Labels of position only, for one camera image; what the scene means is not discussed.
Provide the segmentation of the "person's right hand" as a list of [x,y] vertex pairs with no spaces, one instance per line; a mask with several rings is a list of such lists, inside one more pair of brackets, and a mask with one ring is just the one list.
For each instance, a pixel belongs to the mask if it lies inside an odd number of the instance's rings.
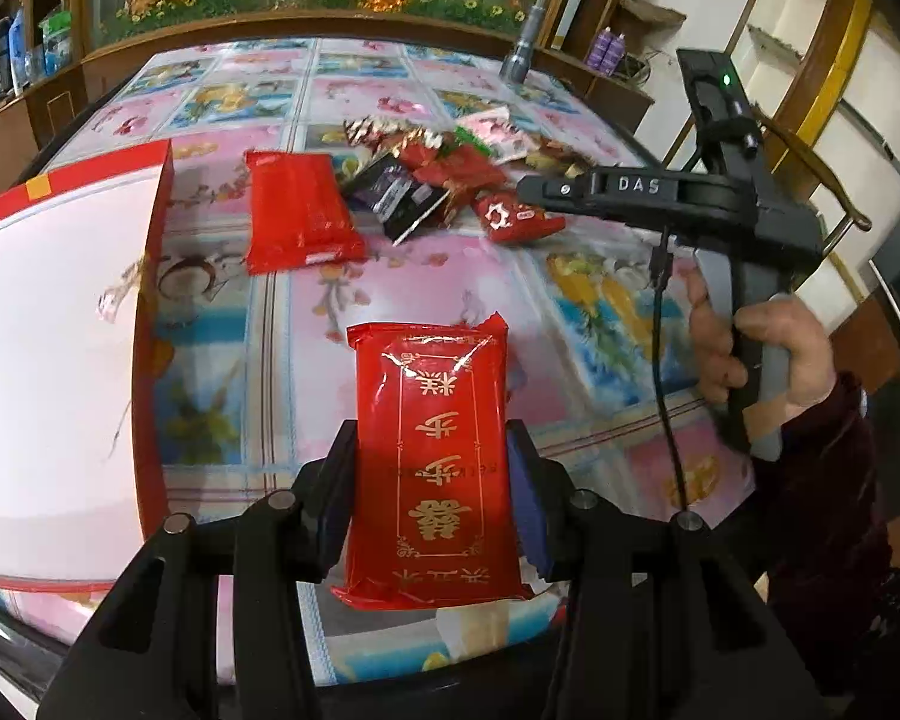
[[770,436],[832,394],[831,341],[800,298],[779,296],[725,319],[713,309],[701,271],[688,271],[685,283],[699,392],[712,405],[727,405],[733,395],[754,398],[741,408],[749,440]]

